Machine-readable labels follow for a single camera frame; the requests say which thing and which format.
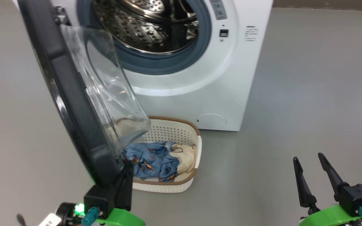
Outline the stainless steel washing machine drum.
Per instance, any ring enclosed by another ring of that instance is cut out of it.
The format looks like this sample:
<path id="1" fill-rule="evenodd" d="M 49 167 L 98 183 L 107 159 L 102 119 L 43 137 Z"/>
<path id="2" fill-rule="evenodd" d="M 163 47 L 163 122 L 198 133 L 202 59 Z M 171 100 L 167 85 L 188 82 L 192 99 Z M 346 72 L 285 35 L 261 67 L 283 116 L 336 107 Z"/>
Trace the stainless steel washing machine drum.
<path id="1" fill-rule="evenodd" d="M 119 43 L 141 53 L 175 53 L 199 34 L 196 14 L 186 0 L 93 0 L 92 5 Z"/>

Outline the round white filter cover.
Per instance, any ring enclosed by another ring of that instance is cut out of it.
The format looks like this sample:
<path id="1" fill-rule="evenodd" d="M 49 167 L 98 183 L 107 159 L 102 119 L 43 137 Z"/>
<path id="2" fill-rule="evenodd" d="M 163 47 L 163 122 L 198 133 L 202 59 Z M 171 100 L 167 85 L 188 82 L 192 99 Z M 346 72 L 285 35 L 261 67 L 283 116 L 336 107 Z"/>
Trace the round white filter cover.
<path id="1" fill-rule="evenodd" d="M 224 130 L 227 120 L 218 114 L 202 114 L 196 119 L 196 126 L 203 130 Z"/>

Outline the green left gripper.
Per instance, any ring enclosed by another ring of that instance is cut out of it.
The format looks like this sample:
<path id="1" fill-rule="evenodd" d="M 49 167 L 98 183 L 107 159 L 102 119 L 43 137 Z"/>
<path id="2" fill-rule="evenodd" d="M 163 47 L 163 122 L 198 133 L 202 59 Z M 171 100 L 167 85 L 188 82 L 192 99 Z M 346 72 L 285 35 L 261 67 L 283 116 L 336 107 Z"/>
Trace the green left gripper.
<path id="1" fill-rule="evenodd" d="M 146 226 L 131 212 L 134 177 L 133 162 L 127 160 L 115 184 L 115 209 L 106 219 L 97 218 L 93 223 L 82 222 L 86 216 L 83 203 L 63 202 L 55 211 L 61 218 L 57 226 Z"/>

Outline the blue patterned garment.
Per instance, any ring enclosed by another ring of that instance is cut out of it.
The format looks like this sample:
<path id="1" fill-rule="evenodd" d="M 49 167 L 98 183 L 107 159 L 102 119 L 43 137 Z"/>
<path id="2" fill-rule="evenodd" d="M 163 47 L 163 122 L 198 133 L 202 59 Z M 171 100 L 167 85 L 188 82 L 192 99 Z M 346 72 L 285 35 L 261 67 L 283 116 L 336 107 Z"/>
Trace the blue patterned garment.
<path id="1" fill-rule="evenodd" d="M 170 155 L 172 141 L 131 143 L 124 156 L 133 163 L 134 177 L 145 180 L 157 178 L 159 182 L 173 182 L 178 176 L 180 161 Z"/>

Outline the white front-load washing machine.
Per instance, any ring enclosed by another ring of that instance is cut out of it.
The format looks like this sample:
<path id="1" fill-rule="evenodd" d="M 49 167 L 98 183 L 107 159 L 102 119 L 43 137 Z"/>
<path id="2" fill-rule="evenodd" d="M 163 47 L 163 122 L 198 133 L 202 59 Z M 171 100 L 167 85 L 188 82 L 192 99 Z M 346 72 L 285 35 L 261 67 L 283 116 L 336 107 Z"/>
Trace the white front-load washing machine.
<path id="1" fill-rule="evenodd" d="M 145 112 L 196 125 L 202 114 L 227 120 L 224 131 L 239 131 L 273 0 L 222 0 L 227 19 L 217 20 L 209 0 L 209 45 L 192 66 L 176 73 L 148 75 L 123 69 Z M 246 26 L 256 26 L 256 41 L 244 41 Z"/>

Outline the cream basket with brown rim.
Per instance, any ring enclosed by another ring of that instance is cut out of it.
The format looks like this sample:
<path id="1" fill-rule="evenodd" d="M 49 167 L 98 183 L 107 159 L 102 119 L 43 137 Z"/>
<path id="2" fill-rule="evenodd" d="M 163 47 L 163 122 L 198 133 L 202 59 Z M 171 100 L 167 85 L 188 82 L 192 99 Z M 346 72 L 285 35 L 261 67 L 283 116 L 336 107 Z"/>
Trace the cream basket with brown rim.
<path id="1" fill-rule="evenodd" d="M 168 117 L 150 117 L 151 127 L 134 143 L 172 141 L 175 144 L 196 145 L 195 168 L 190 173 L 178 175 L 173 182 L 159 182 L 157 178 L 139 179 L 134 177 L 133 188 L 156 193 L 181 193 L 186 191 L 194 180 L 202 154 L 202 137 L 197 127 L 189 121 Z"/>

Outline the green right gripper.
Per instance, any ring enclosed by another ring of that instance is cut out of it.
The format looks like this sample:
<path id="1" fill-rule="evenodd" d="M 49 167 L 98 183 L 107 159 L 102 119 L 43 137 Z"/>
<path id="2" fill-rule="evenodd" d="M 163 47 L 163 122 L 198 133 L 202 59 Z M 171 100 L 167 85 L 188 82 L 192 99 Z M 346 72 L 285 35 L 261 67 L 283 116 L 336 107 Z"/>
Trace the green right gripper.
<path id="1" fill-rule="evenodd" d="M 349 184 L 341 179 L 323 153 L 318 153 L 323 170 L 327 173 L 334 191 L 335 201 L 341 199 L 341 189 Z M 316 197 L 311 193 L 303 176 L 303 168 L 297 157 L 293 158 L 297 191 L 301 207 L 316 207 Z M 351 217 L 341 206 L 332 206 L 302 219 L 299 226 L 362 226 L 361 216 Z"/>

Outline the black round glass washer door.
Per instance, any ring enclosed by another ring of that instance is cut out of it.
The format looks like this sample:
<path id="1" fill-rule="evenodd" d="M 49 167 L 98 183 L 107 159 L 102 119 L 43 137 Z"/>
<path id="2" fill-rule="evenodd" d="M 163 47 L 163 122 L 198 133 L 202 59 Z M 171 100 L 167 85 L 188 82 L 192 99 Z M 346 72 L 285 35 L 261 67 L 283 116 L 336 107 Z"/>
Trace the black round glass washer door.
<path id="1" fill-rule="evenodd" d="M 120 175 L 124 148 L 150 129 L 94 0 L 13 0 L 63 124 L 95 184 Z"/>

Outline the cream garment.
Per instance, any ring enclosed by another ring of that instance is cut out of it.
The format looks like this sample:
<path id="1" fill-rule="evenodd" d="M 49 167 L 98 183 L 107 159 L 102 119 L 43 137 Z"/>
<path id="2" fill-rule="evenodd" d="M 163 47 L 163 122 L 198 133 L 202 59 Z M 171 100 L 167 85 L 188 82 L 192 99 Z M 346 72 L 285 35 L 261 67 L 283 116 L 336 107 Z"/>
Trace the cream garment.
<path id="1" fill-rule="evenodd" d="M 184 173 L 190 173 L 195 168 L 196 162 L 196 145 L 188 146 L 185 144 L 176 143 L 172 145 L 170 155 L 179 160 L 177 166 L 177 173 L 179 175 Z"/>

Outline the grey warning sticker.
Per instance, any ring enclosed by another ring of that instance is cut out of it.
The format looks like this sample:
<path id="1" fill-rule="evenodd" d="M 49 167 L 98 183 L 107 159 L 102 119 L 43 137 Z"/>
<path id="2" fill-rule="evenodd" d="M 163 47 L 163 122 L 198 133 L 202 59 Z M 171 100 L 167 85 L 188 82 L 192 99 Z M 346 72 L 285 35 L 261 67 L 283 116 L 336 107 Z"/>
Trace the grey warning sticker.
<path id="1" fill-rule="evenodd" d="M 222 0 L 209 0 L 217 20 L 227 19 L 226 9 Z"/>

